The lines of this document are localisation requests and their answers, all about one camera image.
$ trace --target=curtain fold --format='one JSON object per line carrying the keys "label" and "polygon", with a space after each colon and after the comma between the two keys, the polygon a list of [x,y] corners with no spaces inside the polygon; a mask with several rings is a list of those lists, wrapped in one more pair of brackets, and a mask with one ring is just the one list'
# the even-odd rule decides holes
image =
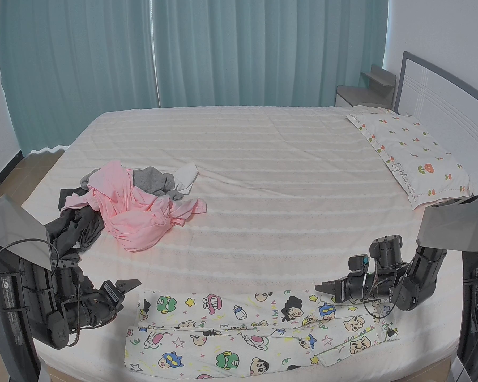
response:
{"label": "curtain fold", "polygon": [[162,107],[329,106],[382,66],[388,0],[152,0]]}
{"label": "curtain fold", "polygon": [[0,71],[23,154],[157,107],[149,0],[0,0]]}

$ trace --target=mattress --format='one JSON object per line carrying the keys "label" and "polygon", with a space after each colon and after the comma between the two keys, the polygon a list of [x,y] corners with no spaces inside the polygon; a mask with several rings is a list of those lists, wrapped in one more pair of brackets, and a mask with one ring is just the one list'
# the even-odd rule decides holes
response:
{"label": "mattress", "polygon": [[[377,111],[360,108],[355,110]],[[140,279],[140,290],[227,293],[311,289],[347,274],[349,256],[373,239],[403,238],[409,261],[423,209],[345,118],[351,109],[195,107],[110,112],[70,145],[23,207],[43,224],[58,216],[61,188],[106,162],[173,172],[187,162],[200,171],[188,197],[208,212],[173,227],[153,248],[123,250],[107,233],[82,255],[96,287]],[[158,381],[124,367],[127,327],[138,289],[106,327],[82,331],[75,347],[57,351],[36,341],[46,363],[85,382]],[[253,380],[390,381],[456,349],[461,322],[461,256],[450,251],[434,296],[415,310],[396,310],[401,339],[330,367],[308,366]]]}

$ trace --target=clothes pile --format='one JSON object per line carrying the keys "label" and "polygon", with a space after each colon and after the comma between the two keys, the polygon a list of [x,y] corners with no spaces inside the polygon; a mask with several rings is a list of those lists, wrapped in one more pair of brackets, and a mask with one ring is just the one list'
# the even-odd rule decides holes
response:
{"label": "clothes pile", "polygon": [[172,175],[154,167],[132,170],[118,160],[109,162],[85,175],[80,188],[61,190],[61,216],[45,225],[50,241],[65,260],[77,260],[103,229],[128,251],[146,250],[172,226],[207,211],[204,200],[181,201],[197,175],[194,163]]}
{"label": "clothes pile", "polygon": [[140,294],[127,330],[125,366],[166,379],[256,376],[330,366],[399,339],[388,301],[338,305],[312,290],[235,294]]}

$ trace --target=pink clothing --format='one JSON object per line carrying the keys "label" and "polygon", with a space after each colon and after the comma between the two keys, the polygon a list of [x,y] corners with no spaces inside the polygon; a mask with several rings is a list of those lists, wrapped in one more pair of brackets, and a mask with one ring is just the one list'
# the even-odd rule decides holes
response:
{"label": "pink clothing", "polygon": [[157,197],[133,185],[133,170],[120,161],[109,162],[89,178],[89,192],[66,197],[64,208],[90,205],[101,211],[104,227],[127,251],[154,246],[174,225],[183,226],[193,213],[204,213],[204,200],[173,201]]}

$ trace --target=white headboard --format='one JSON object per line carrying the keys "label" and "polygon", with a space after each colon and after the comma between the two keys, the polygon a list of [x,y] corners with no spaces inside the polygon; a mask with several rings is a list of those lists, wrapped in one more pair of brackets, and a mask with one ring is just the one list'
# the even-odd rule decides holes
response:
{"label": "white headboard", "polygon": [[469,173],[478,194],[478,91],[404,52],[394,110],[413,115]]}

